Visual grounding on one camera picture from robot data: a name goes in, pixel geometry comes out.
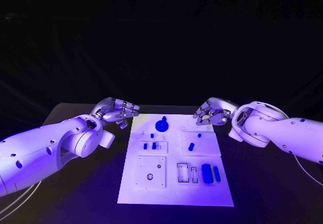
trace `white robotic arm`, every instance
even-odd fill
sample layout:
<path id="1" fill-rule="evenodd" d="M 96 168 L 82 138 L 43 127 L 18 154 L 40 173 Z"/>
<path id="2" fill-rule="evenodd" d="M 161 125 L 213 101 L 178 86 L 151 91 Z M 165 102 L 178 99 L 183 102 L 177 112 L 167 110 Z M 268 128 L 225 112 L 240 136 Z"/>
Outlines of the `white robotic arm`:
<path id="1" fill-rule="evenodd" d="M 102 127 L 138 116 L 139 107 L 103 99 L 90 114 L 21 132 L 0 142 L 0 197 L 24 189 L 57 172 L 69 160 L 86 157 L 101 145 L 109 148 L 113 135 Z"/>
<path id="2" fill-rule="evenodd" d="M 272 141 L 289 154 L 323 164 L 323 123 L 302 118 L 288 118 L 272 105 L 250 102 L 238 107 L 232 102 L 209 98 L 193 118 L 196 125 L 223 125 L 232 119 L 229 136 L 246 141 L 256 147 L 265 147 Z"/>

